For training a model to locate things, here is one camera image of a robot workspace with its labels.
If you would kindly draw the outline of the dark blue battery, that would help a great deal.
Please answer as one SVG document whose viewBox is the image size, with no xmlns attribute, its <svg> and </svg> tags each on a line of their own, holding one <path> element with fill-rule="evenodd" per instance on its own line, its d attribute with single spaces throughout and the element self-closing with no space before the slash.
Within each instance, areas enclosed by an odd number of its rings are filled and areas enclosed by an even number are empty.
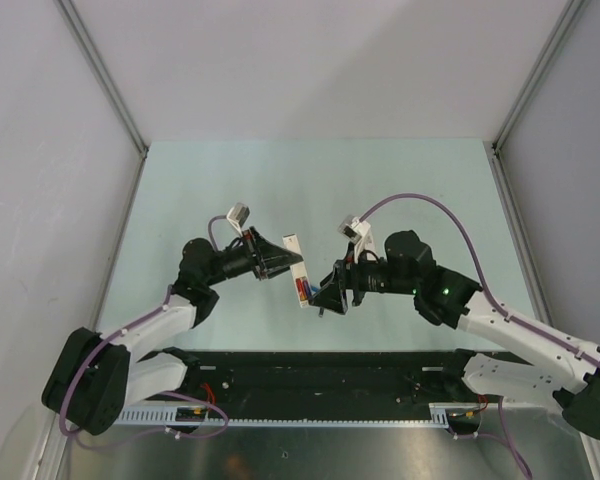
<svg viewBox="0 0 600 480">
<path fill-rule="evenodd" d="M 303 281 L 303 289 L 305 291 L 306 297 L 310 298 L 312 294 L 311 286 L 307 281 Z"/>
</svg>

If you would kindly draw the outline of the white remote control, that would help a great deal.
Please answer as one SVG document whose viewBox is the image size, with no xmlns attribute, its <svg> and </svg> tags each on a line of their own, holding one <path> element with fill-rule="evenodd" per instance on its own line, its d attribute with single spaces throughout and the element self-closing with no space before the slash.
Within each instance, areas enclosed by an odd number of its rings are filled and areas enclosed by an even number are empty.
<svg viewBox="0 0 600 480">
<path fill-rule="evenodd" d="M 284 236 L 283 237 L 283 245 L 284 245 L 285 248 L 287 248 L 287 249 L 289 249 L 289 250 L 291 250 L 293 252 L 296 252 L 299 255 L 302 255 L 302 251 L 301 251 L 299 239 L 298 239 L 298 237 L 295 234 Z M 312 285 L 311 285 L 311 282 L 309 280 L 309 276 L 308 276 L 306 265 L 305 265 L 304 261 L 302 263 L 299 263 L 297 265 L 292 266 L 291 269 L 290 269 L 290 272 L 291 272 L 291 275 L 292 275 L 292 278 L 293 278 L 294 287 L 295 287 L 295 291 L 296 291 L 297 297 L 298 297 L 298 293 L 297 293 L 297 290 L 296 290 L 295 280 L 298 279 L 298 278 L 301 279 L 302 282 L 303 281 L 307 281 L 310 284 L 311 290 L 312 290 L 312 294 L 313 294 Z M 303 304 L 300 304 L 300 302 L 299 302 L 300 307 L 301 308 L 307 308 L 307 307 L 309 307 L 310 306 L 310 299 L 311 299 L 311 297 L 310 298 L 306 297 L 306 301 Z"/>
</svg>

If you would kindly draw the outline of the white battery cover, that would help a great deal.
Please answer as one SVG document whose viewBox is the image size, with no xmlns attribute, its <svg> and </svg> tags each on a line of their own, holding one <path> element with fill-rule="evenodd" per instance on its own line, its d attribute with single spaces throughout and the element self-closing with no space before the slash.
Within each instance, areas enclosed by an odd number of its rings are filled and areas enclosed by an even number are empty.
<svg viewBox="0 0 600 480">
<path fill-rule="evenodd" d="M 375 242 L 374 242 L 372 235 L 368 235 L 366 237 L 366 240 L 364 243 L 364 251 L 376 253 L 376 246 L 375 246 Z"/>
</svg>

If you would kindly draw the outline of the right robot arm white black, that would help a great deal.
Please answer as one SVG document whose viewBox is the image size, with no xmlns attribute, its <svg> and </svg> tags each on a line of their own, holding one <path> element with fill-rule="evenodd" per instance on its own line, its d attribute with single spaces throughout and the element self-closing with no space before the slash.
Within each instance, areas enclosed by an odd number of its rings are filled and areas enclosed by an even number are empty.
<svg viewBox="0 0 600 480">
<path fill-rule="evenodd" d="M 474 392 L 557 411 L 577 431 L 600 440 L 600 345 L 517 313 L 486 286 L 436 263 L 412 231 L 390 235 L 379 257 L 349 248 L 310 303 L 345 314 L 365 294 L 410 295 L 416 312 L 435 326 L 464 331 L 504 348 L 514 363 L 471 353 L 464 366 L 443 373 L 441 388 L 453 401 Z"/>
</svg>

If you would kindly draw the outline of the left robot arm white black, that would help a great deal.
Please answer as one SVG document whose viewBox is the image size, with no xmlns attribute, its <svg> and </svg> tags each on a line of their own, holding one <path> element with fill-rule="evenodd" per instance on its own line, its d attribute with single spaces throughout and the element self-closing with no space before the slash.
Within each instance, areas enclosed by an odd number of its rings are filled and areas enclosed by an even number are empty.
<svg viewBox="0 0 600 480">
<path fill-rule="evenodd" d="M 215 285 L 244 274 L 269 280 L 302 262 L 296 235 L 276 245 L 253 227 L 223 250 L 204 238 L 189 241 L 176 280 L 159 306 L 117 329 L 80 327 L 68 336 L 43 389 L 43 405 L 58 414 L 64 435 L 85 431 L 96 436 L 124 408 L 154 395 L 194 397 L 200 374 L 175 349 L 158 352 L 157 347 L 210 316 L 219 301 Z"/>
</svg>

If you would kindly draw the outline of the red orange battery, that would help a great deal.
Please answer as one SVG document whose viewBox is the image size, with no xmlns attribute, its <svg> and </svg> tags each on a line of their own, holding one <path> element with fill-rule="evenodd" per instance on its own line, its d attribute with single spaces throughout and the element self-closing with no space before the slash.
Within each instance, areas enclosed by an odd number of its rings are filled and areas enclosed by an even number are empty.
<svg viewBox="0 0 600 480">
<path fill-rule="evenodd" d="M 298 278 L 295 280 L 295 284 L 296 284 L 296 290 L 298 293 L 299 302 L 300 302 L 300 304 L 303 304 L 306 301 L 306 295 L 305 295 L 305 291 L 304 291 L 303 282 L 301 281 L 301 279 Z"/>
</svg>

